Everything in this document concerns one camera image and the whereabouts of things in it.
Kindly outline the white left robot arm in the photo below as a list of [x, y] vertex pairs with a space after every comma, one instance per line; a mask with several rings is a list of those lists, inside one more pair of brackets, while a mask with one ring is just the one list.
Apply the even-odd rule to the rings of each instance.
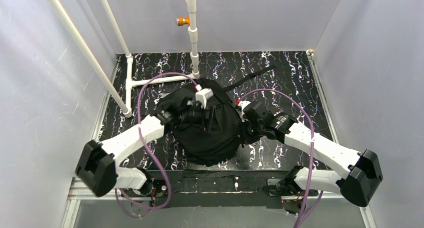
[[132, 189], [147, 196], [153, 190], [153, 177], [144, 169], [125, 168], [120, 164], [183, 121], [201, 121], [204, 110], [198, 102], [189, 102], [180, 109], [160, 108], [117, 136], [100, 142], [91, 140], [83, 147], [75, 174], [96, 197], [103, 197], [114, 189]]

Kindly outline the black student backpack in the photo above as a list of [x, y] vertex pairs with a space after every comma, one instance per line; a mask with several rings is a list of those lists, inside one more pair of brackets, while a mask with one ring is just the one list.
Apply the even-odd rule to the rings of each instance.
[[[240, 146], [253, 142], [243, 142], [242, 119], [236, 110], [228, 92], [241, 86], [244, 82], [275, 69], [271, 65], [260, 71], [250, 73], [238, 82], [222, 87], [215, 80], [200, 78], [196, 82], [202, 88], [211, 88], [213, 96], [207, 101], [203, 125], [188, 125], [172, 128], [176, 140], [185, 150], [187, 159], [198, 165], [213, 166], [232, 159]], [[173, 103], [187, 105], [195, 98], [192, 84], [185, 85], [162, 97], [156, 107], [172, 108]]]

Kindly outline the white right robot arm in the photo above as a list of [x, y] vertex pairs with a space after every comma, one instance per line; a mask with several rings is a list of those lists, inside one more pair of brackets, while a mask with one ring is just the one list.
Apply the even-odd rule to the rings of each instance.
[[284, 112], [273, 114], [261, 102], [241, 101], [237, 103], [241, 111], [246, 144], [261, 137], [276, 140], [296, 148], [313, 157], [329, 170], [315, 170], [303, 166], [294, 166], [279, 180], [266, 185], [270, 196], [298, 195], [310, 189], [342, 195], [346, 200], [359, 207], [366, 207], [383, 180], [383, 174], [377, 154], [366, 149], [359, 152], [335, 143], [298, 122]]

